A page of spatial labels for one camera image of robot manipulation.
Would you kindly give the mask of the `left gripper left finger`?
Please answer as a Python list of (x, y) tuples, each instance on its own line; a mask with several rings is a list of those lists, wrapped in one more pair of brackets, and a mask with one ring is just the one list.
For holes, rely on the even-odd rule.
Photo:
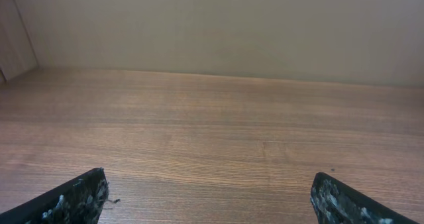
[(109, 199), (104, 169), (94, 168), (66, 183), (1, 214), (1, 224), (97, 224)]

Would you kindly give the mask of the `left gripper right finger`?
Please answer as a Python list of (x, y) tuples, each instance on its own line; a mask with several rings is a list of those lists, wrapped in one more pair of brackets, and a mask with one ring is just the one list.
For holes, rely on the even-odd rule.
[(310, 201), (319, 224), (417, 224), (324, 172), (315, 175)]

